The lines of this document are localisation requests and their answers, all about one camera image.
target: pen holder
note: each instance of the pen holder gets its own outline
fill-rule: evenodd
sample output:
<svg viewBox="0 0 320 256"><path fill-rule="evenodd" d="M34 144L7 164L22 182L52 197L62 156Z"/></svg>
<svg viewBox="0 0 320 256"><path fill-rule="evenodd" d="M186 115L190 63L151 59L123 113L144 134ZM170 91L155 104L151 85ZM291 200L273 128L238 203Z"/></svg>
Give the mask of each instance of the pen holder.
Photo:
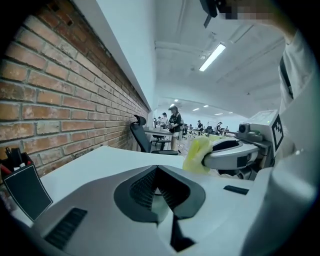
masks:
<svg viewBox="0 0 320 256"><path fill-rule="evenodd" d="M10 159L2 160L1 164L11 173L7 174L1 169L1 177L16 204L32 221L35 221L53 201L45 190L28 154L22 153L21 159L25 166L18 170L14 170Z"/></svg>

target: brick wall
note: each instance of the brick wall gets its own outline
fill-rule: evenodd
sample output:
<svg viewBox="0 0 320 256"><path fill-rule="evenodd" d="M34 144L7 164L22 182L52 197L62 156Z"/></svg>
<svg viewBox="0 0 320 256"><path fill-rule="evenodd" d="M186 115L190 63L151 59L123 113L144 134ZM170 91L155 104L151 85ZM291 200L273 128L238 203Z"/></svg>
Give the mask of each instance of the brick wall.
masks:
<svg viewBox="0 0 320 256"><path fill-rule="evenodd" d="M0 159L20 147L42 176L101 145L131 149L148 110L106 52L68 0L26 19L0 67Z"/></svg>

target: ceiling light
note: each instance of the ceiling light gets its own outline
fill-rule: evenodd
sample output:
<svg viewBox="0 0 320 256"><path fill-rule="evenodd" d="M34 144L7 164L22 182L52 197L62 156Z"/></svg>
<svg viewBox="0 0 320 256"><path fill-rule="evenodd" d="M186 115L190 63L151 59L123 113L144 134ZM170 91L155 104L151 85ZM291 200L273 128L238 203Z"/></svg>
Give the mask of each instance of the ceiling light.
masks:
<svg viewBox="0 0 320 256"><path fill-rule="evenodd" d="M210 66L210 64L226 49L226 47L223 44L219 44L217 48L213 51L213 53L209 56L209 58L203 63L203 65L200 67L200 71L205 71L207 67Z"/></svg>

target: fluorescent light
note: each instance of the fluorescent light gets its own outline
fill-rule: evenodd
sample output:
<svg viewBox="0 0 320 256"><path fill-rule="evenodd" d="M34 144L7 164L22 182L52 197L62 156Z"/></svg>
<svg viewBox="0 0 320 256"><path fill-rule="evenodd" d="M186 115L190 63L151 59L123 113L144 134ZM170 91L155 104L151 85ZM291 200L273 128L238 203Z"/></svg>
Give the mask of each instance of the fluorescent light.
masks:
<svg viewBox="0 0 320 256"><path fill-rule="evenodd" d="M205 71L207 67L210 66L212 62L226 49L226 47L223 44L219 44L217 48L213 51L213 53L209 56L209 58L203 63L203 65L200 67L200 71Z"/></svg>

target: yellow cloth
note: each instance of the yellow cloth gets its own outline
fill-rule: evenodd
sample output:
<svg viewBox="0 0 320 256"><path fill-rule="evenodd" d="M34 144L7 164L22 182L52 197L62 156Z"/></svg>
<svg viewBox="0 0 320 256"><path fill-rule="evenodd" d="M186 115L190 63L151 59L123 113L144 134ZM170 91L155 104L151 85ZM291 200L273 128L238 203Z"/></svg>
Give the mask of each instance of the yellow cloth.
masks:
<svg viewBox="0 0 320 256"><path fill-rule="evenodd" d="M185 171L208 174L210 168L202 165L202 160L205 155L212 152L213 142L206 136L199 136L195 138L189 148L188 155L183 162L183 169Z"/></svg>

